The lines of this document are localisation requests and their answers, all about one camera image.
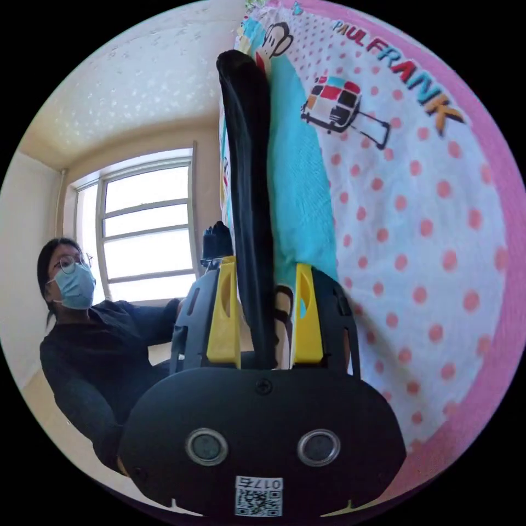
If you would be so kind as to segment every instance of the qr code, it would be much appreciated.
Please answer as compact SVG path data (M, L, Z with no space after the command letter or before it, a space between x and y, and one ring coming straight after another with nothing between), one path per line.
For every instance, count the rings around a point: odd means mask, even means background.
M283 510L281 479L239 477L236 483L236 515L245 517L281 517Z

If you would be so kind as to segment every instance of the blue face mask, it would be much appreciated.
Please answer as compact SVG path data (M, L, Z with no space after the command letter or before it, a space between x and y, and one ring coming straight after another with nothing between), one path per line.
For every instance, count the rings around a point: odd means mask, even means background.
M89 268L75 263L71 273L61 269L51 281L56 282L62 295L62 301L55 300L58 303L75 310L84 310L92 306L96 280Z

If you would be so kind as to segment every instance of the dark hair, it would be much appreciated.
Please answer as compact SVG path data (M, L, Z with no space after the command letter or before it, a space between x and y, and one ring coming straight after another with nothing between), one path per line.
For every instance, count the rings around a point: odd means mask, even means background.
M55 237L51 241L48 241L40 251L37 262L37 279L38 286L40 287L40 294L49 310L48 318L45 323L46 327L49 325L51 316L56 315L56 310L52 301L48 302L45 300L45 285L49 281L49 262L51 261L53 252L55 252L56 248L60 245L70 245L71 247L76 248L79 252L82 252L78 243L74 239L68 237Z

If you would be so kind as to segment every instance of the bed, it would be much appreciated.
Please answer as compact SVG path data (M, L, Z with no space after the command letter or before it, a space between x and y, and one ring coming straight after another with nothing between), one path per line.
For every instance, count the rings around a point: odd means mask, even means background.
M292 293L301 262L346 291L362 378L391 404L408 451L388 500L456 460L511 381L526 341L524 186L463 81L379 20L267 2L247 12L235 48L271 86L276 284ZM219 140L235 238L222 112Z

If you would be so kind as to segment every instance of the glasses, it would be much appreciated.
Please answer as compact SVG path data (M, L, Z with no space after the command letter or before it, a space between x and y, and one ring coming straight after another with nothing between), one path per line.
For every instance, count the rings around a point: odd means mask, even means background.
M73 274L75 272L75 263L79 263L86 268L91 268L92 260L93 257L86 253L77 256L62 256L53 268L60 266L65 274Z

